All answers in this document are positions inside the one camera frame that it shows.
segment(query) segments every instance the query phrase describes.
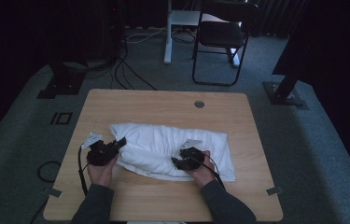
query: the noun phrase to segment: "person's right hand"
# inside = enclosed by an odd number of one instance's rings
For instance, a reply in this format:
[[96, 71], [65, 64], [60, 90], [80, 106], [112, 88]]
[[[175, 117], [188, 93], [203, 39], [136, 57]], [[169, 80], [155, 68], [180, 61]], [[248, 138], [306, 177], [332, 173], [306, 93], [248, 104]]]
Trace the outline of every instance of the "person's right hand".
[[[203, 151], [202, 154], [206, 155], [204, 157], [203, 164], [205, 164], [207, 167], [212, 169], [213, 171], [215, 170], [215, 165], [210, 162], [210, 151]], [[206, 167], [201, 165], [198, 169], [193, 170], [193, 171], [187, 171], [189, 175], [191, 175], [195, 182], [197, 183], [198, 187], [201, 189], [203, 186], [205, 186], [207, 183], [211, 182], [212, 180], [215, 180], [216, 177], [215, 175], [209, 171]]]
[[112, 170], [114, 164], [116, 164], [119, 154], [116, 155], [110, 162], [104, 166], [88, 165], [88, 174], [92, 184], [101, 185], [106, 188], [110, 188], [112, 180]]

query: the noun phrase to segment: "person's left hand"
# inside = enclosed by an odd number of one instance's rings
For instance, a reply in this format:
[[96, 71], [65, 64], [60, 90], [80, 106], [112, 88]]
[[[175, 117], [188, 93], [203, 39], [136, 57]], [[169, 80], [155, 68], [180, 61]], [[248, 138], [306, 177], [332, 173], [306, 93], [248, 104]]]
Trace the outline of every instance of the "person's left hand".
[[113, 158], [110, 162], [108, 162], [104, 166], [94, 166], [88, 165], [88, 174], [90, 175], [90, 179], [92, 184], [101, 185], [106, 188], [110, 188], [111, 180], [113, 178], [112, 171], [113, 166], [116, 164], [117, 159], [119, 158], [119, 154], [115, 158]]

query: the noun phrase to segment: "folding chair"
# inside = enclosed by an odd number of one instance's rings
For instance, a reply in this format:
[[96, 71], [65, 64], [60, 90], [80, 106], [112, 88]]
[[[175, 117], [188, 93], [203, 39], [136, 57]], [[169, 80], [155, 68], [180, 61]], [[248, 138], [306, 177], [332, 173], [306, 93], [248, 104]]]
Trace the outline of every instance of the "folding chair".
[[[201, 14], [198, 21], [197, 35], [194, 44], [192, 58], [192, 79], [198, 84], [232, 86], [238, 81], [241, 67], [244, 61], [245, 50], [251, 27], [259, 14], [259, 8], [252, 3], [227, 2], [227, 1], [203, 1]], [[206, 15], [219, 18], [221, 21], [206, 20]], [[224, 48], [227, 52], [198, 50], [199, 44], [206, 47]], [[230, 63], [239, 49], [242, 50], [235, 80], [231, 83], [217, 83], [201, 81], [195, 76], [195, 68], [198, 52], [230, 54]]]

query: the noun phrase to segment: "white cloth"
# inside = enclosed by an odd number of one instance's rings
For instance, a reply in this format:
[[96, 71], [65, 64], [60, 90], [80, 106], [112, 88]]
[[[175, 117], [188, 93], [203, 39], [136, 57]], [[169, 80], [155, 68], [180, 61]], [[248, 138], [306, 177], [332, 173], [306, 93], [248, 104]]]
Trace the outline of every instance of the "white cloth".
[[201, 140], [199, 150], [209, 150], [222, 181], [235, 181], [235, 172], [228, 147], [227, 134], [199, 129], [179, 129], [164, 125], [121, 123], [110, 126], [116, 140], [126, 137], [127, 144], [119, 151], [117, 164], [139, 175], [164, 180], [192, 180], [178, 170], [172, 157], [179, 157], [179, 148], [188, 140]]

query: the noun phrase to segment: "table top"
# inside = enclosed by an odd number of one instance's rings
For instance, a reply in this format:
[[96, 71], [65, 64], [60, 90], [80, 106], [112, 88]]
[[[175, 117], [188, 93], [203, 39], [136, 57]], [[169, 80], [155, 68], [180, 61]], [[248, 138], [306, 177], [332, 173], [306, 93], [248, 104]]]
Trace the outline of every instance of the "table top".
[[[203, 108], [195, 106], [204, 103]], [[112, 123], [162, 124], [183, 129], [204, 129], [228, 134], [236, 181], [225, 182], [227, 192], [239, 198], [258, 221], [279, 221], [283, 212], [247, 100], [242, 93], [196, 91], [91, 90], [79, 116], [54, 188], [49, 196], [47, 220], [70, 220], [84, 199], [77, 172], [77, 152], [90, 132], [114, 140]], [[86, 164], [89, 150], [83, 150]], [[87, 186], [88, 173], [84, 172]], [[210, 213], [193, 181], [166, 181], [137, 175], [115, 165], [112, 189], [116, 192], [111, 220], [210, 221]]]

